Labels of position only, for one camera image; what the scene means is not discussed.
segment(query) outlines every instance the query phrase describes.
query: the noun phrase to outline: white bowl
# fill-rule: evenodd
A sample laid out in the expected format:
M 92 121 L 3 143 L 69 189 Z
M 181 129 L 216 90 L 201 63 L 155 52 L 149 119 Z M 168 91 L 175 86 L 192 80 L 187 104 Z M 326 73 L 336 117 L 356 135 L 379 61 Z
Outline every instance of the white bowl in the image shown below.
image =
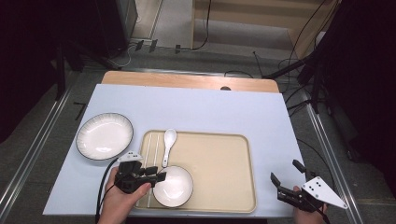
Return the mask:
M 160 171 L 166 172 L 163 182 L 158 182 L 153 189 L 157 201 L 167 207 L 179 207 L 192 195 L 192 177 L 185 169 L 168 166 Z
M 119 155 L 131 143 L 134 129 L 121 114 L 105 113 L 88 120 L 78 131 L 79 152 L 92 160 L 107 160 Z

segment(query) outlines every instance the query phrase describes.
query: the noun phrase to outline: floor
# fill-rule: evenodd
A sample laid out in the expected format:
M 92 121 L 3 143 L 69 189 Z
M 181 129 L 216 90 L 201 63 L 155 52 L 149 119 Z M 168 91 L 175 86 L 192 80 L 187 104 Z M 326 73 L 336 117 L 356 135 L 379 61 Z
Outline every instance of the floor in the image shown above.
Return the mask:
M 189 14 L 184 9 L 189 8 L 190 3 L 186 2 L 190 1 L 163 1 L 160 10 L 158 10 L 159 13 L 156 15 L 158 18 L 155 29 L 146 33 L 148 34 L 145 37 L 147 46 L 138 51 L 132 49 L 125 51 L 112 61 L 125 64 L 122 69 L 129 71 L 160 69 L 161 71 L 194 71 L 225 76 L 226 71 L 237 70 L 249 73 L 255 78 L 261 77 L 257 62 L 260 63 L 262 73 L 265 75 L 272 74 L 288 64 L 288 61 L 283 60 L 290 57 L 292 45 L 284 29 L 247 27 L 241 24 L 221 22 L 209 23 L 211 28 L 209 43 L 202 50 L 183 51 L 176 54 L 173 49 L 176 44 L 187 47 L 191 43 L 189 38 L 180 34 L 181 32 L 176 32 L 176 30 L 186 31 L 189 28 L 187 20 Z M 182 12 L 180 17 L 176 16 L 177 12 Z M 253 33 L 256 34 L 253 36 L 257 36 L 257 38 L 252 38 L 250 35 L 232 35 L 235 32 L 238 34 Z M 241 44 L 245 43 L 242 40 L 247 37 L 249 37 L 249 41 L 246 42 L 248 44 Z M 158 39 L 157 48 L 153 52 L 149 52 L 150 39 Z M 196 41 L 199 43 L 202 39 L 197 38 Z M 259 56 L 258 61 L 252 51 L 255 51 Z M 5 203 L 2 200 L 0 223 L 87 223 L 93 221 L 92 217 L 44 217 L 41 215 L 50 195 L 51 186 L 56 180 L 63 159 L 77 131 L 81 104 L 89 102 L 95 85 L 100 83 L 106 71 L 103 66 L 89 58 L 84 60 L 86 66 L 82 73 L 68 73 L 69 93 L 67 97 L 56 105 L 52 100 L 56 94 L 56 87 L 50 89 L 21 121 L 17 130 L 8 140 L 0 144 L 3 158 L 0 162 L 0 173 L 2 174 L 0 188 L 5 193 L 10 187 L 19 186 L 13 192 L 18 197 L 14 199 L 15 201 L 9 202 L 12 206 L 8 210 L 4 210 Z M 287 106 L 297 105 L 309 97 L 309 85 L 305 87 L 306 91 L 304 89 L 297 91 L 299 84 L 295 77 L 298 76 L 298 73 L 298 71 L 292 71 L 289 76 L 276 79 L 285 101 L 290 97 Z M 229 74 L 229 76 L 247 77 L 241 72 Z M 54 111 L 54 107 L 59 108 L 59 111 Z M 319 171 L 328 183 L 332 183 L 330 175 L 332 173 L 338 188 L 337 192 L 347 195 L 340 190 L 342 189 L 340 187 L 345 188 L 339 184 L 344 179 L 346 189 L 350 190 L 350 196 L 356 203 L 352 205 L 356 206 L 358 214 L 350 214 L 331 206 L 328 212 L 331 223 L 395 223 L 396 202 L 385 184 L 382 174 L 371 164 L 356 163 L 348 159 L 342 136 L 337 131 L 332 118 L 327 115 L 326 110 L 324 105 L 320 105 L 320 113 L 315 115 L 310 106 L 297 107 L 296 110 L 290 110 L 290 121 L 296 137 L 301 140 L 299 146 L 304 164 L 312 170 Z M 54 114 L 53 122 L 47 121 L 48 114 Z M 50 129 L 43 133 L 42 124 L 45 122 L 50 123 Z M 320 126 L 325 131 L 324 138 L 329 140 L 327 143 L 321 140 L 323 133 L 320 132 Z M 36 138 L 39 135 L 43 137 L 43 142 L 37 143 Z M 338 165 L 341 168 L 341 173 L 329 172 L 325 163 L 313 149 L 326 162 L 328 162 L 326 151 L 330 151 L 336 158 L 335 166 Z M 24 170 L 28 175 L 15 176 L 15 174 L 19 174 L 20 170 Z M 20 184 L 15 184 L 15 181 L 12 182 L 12 180 L 18 180 Z M 268 223 L 293 222 L 290 218 L 279 218 L 270 219 Z

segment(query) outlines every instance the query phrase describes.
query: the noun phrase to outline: spoon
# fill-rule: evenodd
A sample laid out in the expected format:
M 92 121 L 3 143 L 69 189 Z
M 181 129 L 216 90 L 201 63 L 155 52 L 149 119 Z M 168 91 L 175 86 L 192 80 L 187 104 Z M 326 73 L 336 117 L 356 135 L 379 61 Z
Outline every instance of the spoon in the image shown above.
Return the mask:
M 163 155 L 163 168 L 168 166 L 169 151 L 175 143 L 177 138 L 177 133 L 174 129 L 168 129 L 163 136 L 163 141 L 165 142 L 165 154 Z

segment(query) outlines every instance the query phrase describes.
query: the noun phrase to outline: human hand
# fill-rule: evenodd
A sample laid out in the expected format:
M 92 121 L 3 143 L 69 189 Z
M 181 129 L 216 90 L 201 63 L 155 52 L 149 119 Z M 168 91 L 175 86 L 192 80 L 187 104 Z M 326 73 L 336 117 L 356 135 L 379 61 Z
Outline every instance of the human hand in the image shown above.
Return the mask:
M 106 183 L 106 191 L 108 191 L 108 193 L 105 195 L 102 214 L 98 222 L 99 224 L 120 224 L 128 217 L 128 214 L 134 207 L 134 204 L 145 196 L 151 188 L 151 184 L 146 183 L 140 186 L 140 188 L 132 194 L 124 193 L 116 186 L 112 188 L 118 170 L 119 167 L 113 167 L 111 169 L 110 176 L 108 177 Z
M 300 188 L 297 186 L 293 187 L 294 191 L 299 191 Z M 323 205 L 323 213 L 325 214 L 327 210 L 327 205 Z M 320 224 L 323 222 L 323 216 L 319 212 L 305 212 L 303 210 L 300 210 L 299 208 L 294 207 L 293 210 L 293 216 L 294 216 L 294 223 L 295 224 Z

